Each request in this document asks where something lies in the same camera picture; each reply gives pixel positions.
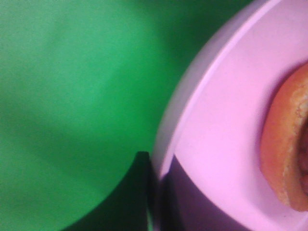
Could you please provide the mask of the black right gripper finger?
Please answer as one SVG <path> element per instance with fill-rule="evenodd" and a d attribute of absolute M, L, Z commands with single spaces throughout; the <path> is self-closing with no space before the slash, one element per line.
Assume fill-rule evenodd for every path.
<path fill-rule="evenodd" d="M 136 153 L 137 183 L 135 231 L 160 231 L 164 217 L 164 188 L 158 180 L 148 152 Z"/>

